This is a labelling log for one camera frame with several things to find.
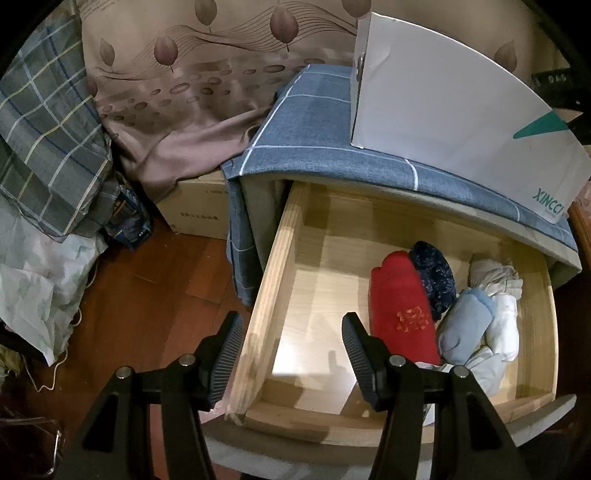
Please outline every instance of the red sock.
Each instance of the red sock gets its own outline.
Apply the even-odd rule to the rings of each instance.
[[[441,364],[429,299],[406,252],[389,254],[371,271],[369,307],[372,335],[391,353],[412,362]]]

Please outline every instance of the reddish-brown floor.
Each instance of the reddish-brown floor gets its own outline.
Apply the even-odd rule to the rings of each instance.
[[[234,293],[225,241],[174,234],[159,219],[152,237],[135,252],[114,247],[99,258],[96,280],[80,308],[82,323],[58,369],[56,389],[38,394],[27,388],[29,412],[61,423],[66,450],[117,367],[130,365],[139,372],[164,367],[215,333],[228,311],[250,317]],[[32,367],[38,384],[51,384],[52,369]],[[152,445],[155,473],[164,480],[157,428]],[[219,479],[238,477],[223,468],[216,467],[216,473]]]

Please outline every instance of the open drawer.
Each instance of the open drawer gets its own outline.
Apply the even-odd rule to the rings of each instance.
[[[263,276],[227,419],[294,439],[375,447],[385,413],[363,401],[341,338],[346,312],[369,331],[371,269],[418,240],[452,267],[458,292],[474,254],[511,260],[524,280],[519,356],[491,398],[504,422],[554,400],[558,336],[544,255],[504,233],[400,199],[294,182]],[[423,443],[433,427],[423,428]]]

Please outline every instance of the silver bolt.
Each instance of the silver bolt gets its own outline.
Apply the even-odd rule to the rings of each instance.
[[[130,376],[133,371],[134,370],[131,367],[119,367],[115,372],[115,375],[117,375],[117,378],[123,380],[124,378]]]
[[[453,372],[460,378],[466,378],[468,375],[470,375],[470,371],[461,365],[454,367]]]
[[[190,367],[195,363],[195,355],[192,353],[185,353],[179,357],[178,362],[184,367]]]
[[[390,357],[390,365],[394,367],[401,367],[406,363],[406,359],[402,355],[393,355]]]

